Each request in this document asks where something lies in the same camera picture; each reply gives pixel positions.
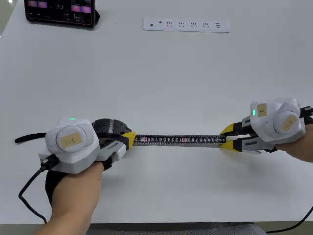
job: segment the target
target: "white table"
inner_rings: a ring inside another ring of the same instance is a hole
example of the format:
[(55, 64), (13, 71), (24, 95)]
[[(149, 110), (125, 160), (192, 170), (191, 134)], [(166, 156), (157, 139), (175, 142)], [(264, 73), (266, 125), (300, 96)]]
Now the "white table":
[[(116, 118), (141, 134), (218, 134), (251, 101), (313, 103), (310, 0), (97, 1), (94, 31), (30, 24), (0, 39), (0, 224), (41, 223), (18, 200), (59, 117)], [(231, 33), (149, 32), (142, 17), (230, 20)], [(44, 175), (26, 193), (44, 215)], [(313, 165), (283, 152), (134, 147), (103, 175), (94, 223), (288, 221), (312, 205)]]

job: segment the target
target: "power strip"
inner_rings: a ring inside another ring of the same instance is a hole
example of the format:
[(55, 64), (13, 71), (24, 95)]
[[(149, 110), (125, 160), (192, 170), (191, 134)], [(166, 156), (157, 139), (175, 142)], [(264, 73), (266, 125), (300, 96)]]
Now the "power strip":
[(179, 20), (143, 18), (142, 28), (148, 31), (218, 32), (229, 33), (229, 21)]

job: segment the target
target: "hand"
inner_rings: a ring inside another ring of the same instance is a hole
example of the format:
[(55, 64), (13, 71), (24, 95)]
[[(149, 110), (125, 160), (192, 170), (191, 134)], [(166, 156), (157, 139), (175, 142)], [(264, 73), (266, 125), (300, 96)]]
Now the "hand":
[(306, 126), (306, 134), (292, 143), (276, 145), (278, 150), (286, 151), (291, 156), (305, 162), (313, 163), (313, 124)]
[(37, 235), (86, 234), (101, 191), (102, 163), (79, 174), (68, 174), (52, 195), (52, 216)]

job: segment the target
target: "black strap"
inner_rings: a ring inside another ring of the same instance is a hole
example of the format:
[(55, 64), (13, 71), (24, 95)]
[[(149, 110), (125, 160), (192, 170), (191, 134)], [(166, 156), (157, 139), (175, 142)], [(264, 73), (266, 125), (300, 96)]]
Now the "black strap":
[[(109, 157), (106, 161), (102, 162), (103, 171), (112, 167), (113, 159)], [(67, 173), (50, 170), (45, 178), (45, 192), (47, 193), (50, 205), (52, 205), (52, 195), (57, 185), (67, 176)]]
[(311, 106), (303, 107), (300, 109), (300, 118), (313, 116), (313, 108)]
[(311, 117), (304, 117), (304, 124), (306, 124), (306, 125), (313, 124), (313, 118), (311, 118)]
[(32, 141), (40, 138), (44, 138), (46, 133), (36, 133), (36, 134), (30, 134), (27, 136), (22, 136), (14, 140), (15, 143), (23, 143), (27, 141)]
[(273, 149), (264, 149), (264, 151), (268, 152), (268, 153), (273, 153), (277, 151), (277, 148), (273, 148)]

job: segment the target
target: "handwritten label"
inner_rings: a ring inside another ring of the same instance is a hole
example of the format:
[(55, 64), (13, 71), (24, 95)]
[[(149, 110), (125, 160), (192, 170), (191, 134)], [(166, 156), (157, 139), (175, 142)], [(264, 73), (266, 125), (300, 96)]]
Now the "handwritten label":
[(283, 122), (282, 129), (284, 131), (289, 131), (290, 128), (296, 123), (297, 118), (293, 115), (289, 115), (286, 120)]
[(78, 132), (61, 137), (61, 147), (62, 149), (77, 145), (82, 142), (82, 138)]
[(267, 107), (266, 104), (259, 104), (258, 105), (258, 117), (266, 117), (267, 115)]

